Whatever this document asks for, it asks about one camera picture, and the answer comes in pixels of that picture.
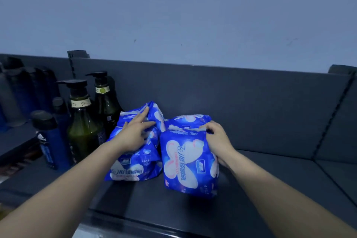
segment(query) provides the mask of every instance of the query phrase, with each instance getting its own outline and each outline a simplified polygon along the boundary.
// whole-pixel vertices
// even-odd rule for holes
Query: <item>blue plastic bag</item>
[[[160,135],[165,186],[204,198],[217,194],[219,165],[206,131],[167,130]]]
[[[135,152],[128,152],[118,158],[105,176],[106,181],[145,181],[157,177],[163,169],[161,156],[157,150],[161,130],[165,131],[163,116],[154,102],[130,112],[121,112],[117,127],[107,141],[112,140],[122,129],[125,122],[130,122],[138,113],[149,106],[148,121],[155,121],[156,125],[145,130],[145,144]]]
[[[179,129],[197,129],[211,120],[211,117],[208,115],[184,115],[165,120],[165,125],[168,130],[172,131]]]

